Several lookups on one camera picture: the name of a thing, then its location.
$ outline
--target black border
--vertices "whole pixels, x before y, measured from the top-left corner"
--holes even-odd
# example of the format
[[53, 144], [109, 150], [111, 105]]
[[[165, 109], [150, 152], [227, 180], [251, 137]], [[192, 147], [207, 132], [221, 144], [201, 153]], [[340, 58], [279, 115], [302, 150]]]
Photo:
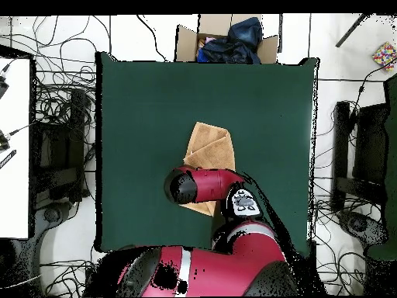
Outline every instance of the black border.
[[[37, 87], [37, 78], [36, 78], [36, 61], [33, 59], [33, 55], [29, 54], [25, 51], [17, 50], [14, 48], [10, 48], [7, 46], [0, 45], [0, 57], [9, 58], [9, 59], [29, 59], [29, 124], [31, 124], [36, 118], [36, 87]], [[35, 227], [35, 198], [36, 198], [36, 183], [34, 181], [33, 176], [33, 127], [29, 127], [29, 196], [28, 196], [28, 238], [34, 236], [34, 227]]]
[[105, 252], [102, 244], [102, 59], [101, 52], [95, 53], [96, 84], [95, 84], [95, 154], [96, 154], [96, 193], [95, 193], [95, 225], [96, 233], [94, 249], [97, 252]]

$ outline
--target cardboard box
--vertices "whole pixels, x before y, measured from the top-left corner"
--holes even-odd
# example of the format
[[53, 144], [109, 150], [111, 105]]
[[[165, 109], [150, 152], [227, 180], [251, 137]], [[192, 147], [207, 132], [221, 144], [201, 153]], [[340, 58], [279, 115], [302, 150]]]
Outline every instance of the cardboard box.
[[[198, 29], [190, 29], [178, 25], [174, 61], [195, 62], [196, 51], [200, 39], [208, 37], [225, 37], [229, 28], [250, 17], [262, 21], [262, 14], [201, 14], [198, 15]], [[277, 60], [278, 35], [263, 39], [257, 48], [257, 55], [262, 64], [273, 64]]]

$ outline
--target black stand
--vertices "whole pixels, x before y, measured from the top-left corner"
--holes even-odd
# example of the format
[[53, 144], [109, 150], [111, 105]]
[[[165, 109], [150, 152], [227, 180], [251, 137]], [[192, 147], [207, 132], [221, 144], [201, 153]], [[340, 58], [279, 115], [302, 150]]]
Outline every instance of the black stand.
[[[35, 194], [49, 189], [52, 200], [68, 197], [71, 203], [82, 201], [86, 102], [84, 91], [75, 89], [71, 92], [69, 123], [38, 123], [32, 126]], [[45, 153], [49, 165], [43, 167], [42, 154]]]
[[334, 212], [344, 208], [346, 194], [385, 205], [386, 104], [361, 108], [357, 116], [356, 156], [353, 177], [347, 178], [349, 146], [349, 102], [338, 102], [334, 110], [333, 188], [330, 197]]
[[345, 33], [344, 36], [338, 41], [337, 43], [337, 48], [342, 46], [342, 43], [345, 42], [345, 40], [349, 37], [349, 35], [352, 34], [352, 32], [360, 25], [360, 23], [367, 17], [365, 14], [361, 14], [360, 17], [354, 22], [354, 24], [351, 26], [351, 28]]

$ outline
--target white floor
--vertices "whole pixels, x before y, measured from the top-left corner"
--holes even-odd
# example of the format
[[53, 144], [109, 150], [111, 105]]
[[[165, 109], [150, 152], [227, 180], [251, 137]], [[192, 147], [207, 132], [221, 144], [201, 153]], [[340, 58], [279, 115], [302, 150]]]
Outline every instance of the white floor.
[[[319, 65], [319, 106], [317, 133], [325, 133], [333, 123], [330, 114], [337, 101], [357, 99], [358, 89], [361, 81], [370, 71], [378, 68], [372, 60], [371, 55], [385, 41], [396, 46], [397, 32], [396, 19], [387, 16], [372, 16], [364, 21], [340, 47], [335, 44], [350, 28], [359, 14], [284, 14], [282, 53], [278, 55], [278, 61], [285, 64], [297, 64], [304, 57], [318, 57]], [[36, 17], [15, 17], [12, 20], [12, 46], [32, 52], [30, 48], [36, 49], [36, 43], [22, 34], [34, 38], [33, 24]], [[97, 18], [109, 28], [109, 16], [97, 16]], [[168, 61], [174, 60], [175, 31], [177, 24], [182, 24], [189, 29], [196, 30], [197, 15], [175, 15], [175, 16], [154, 16], [146, 15], [144, 20], [152, 27], [157, 38], [157, 48]], [[110, 36], [112, 41], [112, 55], [118, 60], [134, 61], [162, 61], [154, 48], [154, 38], [151, 32], [135, 16], [111, 16]], [[37, 27], [43, 18], [36, 21]], [[37, 32], [37, 39], [41, 43], [49, 43], [54, 31], [56, 17], [48, 17]], [[89, 39], [96, 47], [96, 50], [109, 51], [109, 39], [104, 26], [93, 16], [88, 21], [87, 16], [60, 16], [57, 21], [57, 30], [54, 34], [52, 44], [57, 44], [67, 38], [80, 33], [87, 25], [86, 30], [78, 38]], [[263, 15], [264, 36], [271, 36], [278, 33], [278, 15]], [[9, 46], [9, 19], [0, 18], [0, 44]], [[95, 70], [94, 51], [95, 47], [84, 40], [73, 40], [65, 43], [61, 48], [64, 58], [87, 61], [85, 64]], [[52, 57], [60, 56], [60, 45], [44, 47], [42, 54]], [[42, 57], [38, 57], [38, 70], [49, 70], [48, 64]], [[78, 71], [83, 64], [73, 61], [64, 62], [65, 71]], [[378, 71], [374, 73], [365, 85], [360, 98], [360, 106], [368, 106], [385, 101], [381, 81], [391, 77], [394, 72]], [[94, 141], [93, 132], [90, 141]], [[333, 135], [317, 138], [316, 154], [332, 147]], [[332, 152], [327, 152], [316, 159], [316, 167], [327, 166], [331, 162]], [[95, 170], [95, 160], [88, 166], [87, 170]], [[316, 177], [330, 177], [331, 166], [315, 170]], [[88, 185], [92, 193], [95, 193], [95, 174], [87, 174]], [[330, 189], [329, 179], [317, 179], [316, 184], [325, 190]], [[327, 193], [316, 187], [317, 199], [326, 198]], [[334, 250], [337, 258], [344, 252], [356, 251], [361, 253], [362, 248], [357, 239], [345, 234], [332, 221], [325, 226], [319, 224], [316, 227], [317, 241], [322, 244], [327, 242]], [[95, 203], [87, 198], [80, 204], [78, 215], [63, 223], [61, 226], [51, 230], [45, 237], [41, 252], [41, 262], [69, 261], [73, 259], [90, 259], [90, 250], [95, 238]], [[333, 262], [333, 256], [326, 245], [319, 245], [318, 264]], [[93, 252], [94, 260], [100, 258], [99, 253]], [[364, 270], [363, 262], [353, 255], [343, 258], [341, 262], [348, 272], [355, 269]], [[336, 277], [335, 265], [325, 267], [321, 271], [324, 280], [332, 280]], [[60, 269], [43, 270], [43, 284], [47, 286], [57, 276]], [[326, 285], [329, 293], [337, 294], [340, 286]], [[353, 285], [351, 292], [360, 294], [362, 287]], [[57, 285], [54, 292], [64, 293], [65, 288]]]

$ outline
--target white desk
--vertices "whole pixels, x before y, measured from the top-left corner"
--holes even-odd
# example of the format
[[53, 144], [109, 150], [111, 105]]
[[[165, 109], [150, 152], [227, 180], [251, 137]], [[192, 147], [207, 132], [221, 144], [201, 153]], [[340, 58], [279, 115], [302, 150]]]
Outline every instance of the white desk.
[[[0, 70], [9, 63], [0, 58]], [[7, 134], [29, 124], [29, 60], [14, 61], [6, 72], [7, 92], [0, 99], [0, 130]], [[10, 148], [16, 155], [0, 169], [0, 237], [28, 238], [29, 128], [12, 136]]]

